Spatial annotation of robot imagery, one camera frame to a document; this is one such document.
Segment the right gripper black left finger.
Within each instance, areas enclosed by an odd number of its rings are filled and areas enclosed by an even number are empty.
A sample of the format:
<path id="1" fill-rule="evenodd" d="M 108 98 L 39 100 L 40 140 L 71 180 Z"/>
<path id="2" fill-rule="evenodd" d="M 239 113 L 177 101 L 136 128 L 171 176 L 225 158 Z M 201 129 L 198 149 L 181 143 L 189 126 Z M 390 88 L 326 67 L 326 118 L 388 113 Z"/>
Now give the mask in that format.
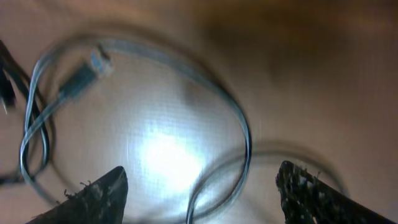
<path id="1" fill-rule="evenodd" d="M 117 166 L 55 208 L 28 224 L 122 224 L 128 181 L 124 167 Z"/>

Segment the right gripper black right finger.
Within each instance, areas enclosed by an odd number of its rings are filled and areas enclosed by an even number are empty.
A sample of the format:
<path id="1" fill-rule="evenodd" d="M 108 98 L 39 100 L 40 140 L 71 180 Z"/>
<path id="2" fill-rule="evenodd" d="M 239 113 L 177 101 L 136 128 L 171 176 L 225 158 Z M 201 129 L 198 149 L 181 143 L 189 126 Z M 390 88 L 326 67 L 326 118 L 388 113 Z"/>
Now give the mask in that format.
<path id="1" fill-rule="evenodd" d="M 281 163 L 275 181 L 286 224 L 395 224 L 290 161 Z"/>

